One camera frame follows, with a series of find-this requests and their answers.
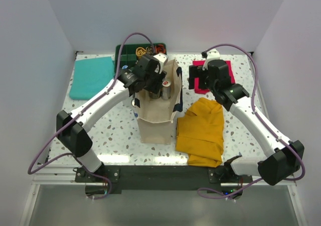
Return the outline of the beige canvas tote bag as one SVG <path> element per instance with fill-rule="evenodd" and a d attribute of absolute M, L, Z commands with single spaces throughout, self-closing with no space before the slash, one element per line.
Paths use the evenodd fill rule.
<path fill-rule="evenodd" d="M 165 65 L 171 82 L 169 99 L 150 98 L 146 90 L 135 95 L 137 123 L 142 143 L 170 144 L 177 112 L 183 111 L 183 72 L 176 59 Z"/>

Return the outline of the red tab can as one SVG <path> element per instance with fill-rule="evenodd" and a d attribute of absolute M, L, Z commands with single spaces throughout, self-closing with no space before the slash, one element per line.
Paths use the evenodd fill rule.
<path fill-rule="evenodd" d="M 133 98 L 131 100 L 131 106 L 132 106 L 132 112 L 133 112 L 133 115 L 135 118 L 138 117 L 138 113 L 137 113 L 137 110 L 136 110 L 136 104 L 135 104 L 135 99 Z"/>
<path fill-rule="evenodd" d="M 162 99 L 169 100 L 171 98 L 171 81 L 165 79 L 162 83 Z"/>

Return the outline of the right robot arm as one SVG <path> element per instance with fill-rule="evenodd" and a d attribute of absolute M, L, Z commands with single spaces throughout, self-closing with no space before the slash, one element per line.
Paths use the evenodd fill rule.
<path fill-rule="evenodd" d="M 259 176 L 267 184 L 276 185 L 303 169 L 304 145 L 281 133 L 251 102 L 248 91 L 232 83 L 224 60 L 211 60 L 200 66 L 189 66 L 189 89 L 208 89 L 215 100 L 236 117 L 251 133 L 263 150 L 263 158 L 235 156 L 225 162 L 224 178 L 235 182 L 241 175 Z"/>

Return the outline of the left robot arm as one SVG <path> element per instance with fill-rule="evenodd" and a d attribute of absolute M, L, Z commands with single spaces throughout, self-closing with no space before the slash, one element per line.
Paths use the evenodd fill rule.
<path fill-rule="evenodd" d="M 86 176 L 91 181 L 100 181 L 104 170 L 88 132 L 114 106 L 133 94 L 141 90 L 158 93 L 167 74 L 164 70 L 167 61 L 168 56 L 163 53 L 145 54 L 133 67 L 120 68 L 115 78 L 82 106 L 70 113 L 62 110 L 57 114 L 58 140 L 87 169 Z"/>

